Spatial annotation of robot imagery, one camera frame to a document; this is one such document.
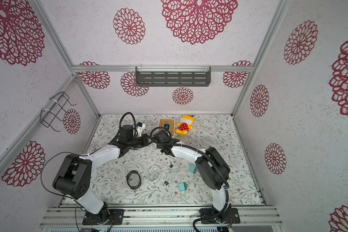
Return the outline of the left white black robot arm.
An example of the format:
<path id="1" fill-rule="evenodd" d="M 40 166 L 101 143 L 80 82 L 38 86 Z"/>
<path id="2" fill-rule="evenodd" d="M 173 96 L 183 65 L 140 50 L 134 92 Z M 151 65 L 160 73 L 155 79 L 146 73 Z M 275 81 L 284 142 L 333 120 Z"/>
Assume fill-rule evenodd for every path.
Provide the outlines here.
<path id="1" fill-rule="evenodd" d="M 57 195 L 71 198 L 85 209 L 85 216 L 92 224 L 104 225 L 113 221 L 108 204 L 98 197 L 90 187 L 92 171 L 123 157 L 130 150 L 149 145 L 148 136 L 142 135 L 131 112 L 123 114 L 115 137 L 105 146 L 92 153 L 78 155 L 67 152 L 53 181 Z"/>

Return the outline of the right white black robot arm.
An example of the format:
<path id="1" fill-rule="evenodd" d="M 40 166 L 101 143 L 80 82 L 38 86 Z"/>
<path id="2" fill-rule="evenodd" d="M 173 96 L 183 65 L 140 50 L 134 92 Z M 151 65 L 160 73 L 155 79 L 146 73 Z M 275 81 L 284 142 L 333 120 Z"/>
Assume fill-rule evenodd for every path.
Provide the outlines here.
<path id="1" fill-rule="evenodd" d="M 233 207 L 229 197 L 228 183 L 230 167 L 219 152 L 213 148 L 197 149 L 184 144 L 171 136 L 164 127 L 155 127 L 150 133 L 150 139 L 165 155 L 181 158 L 196 165 L 203 182 L 211 189 L 212 208 L 200 209 L 200 217 L 192 226 L 199 231 L 196 223 L 240 223 L 238 209 Z"/>

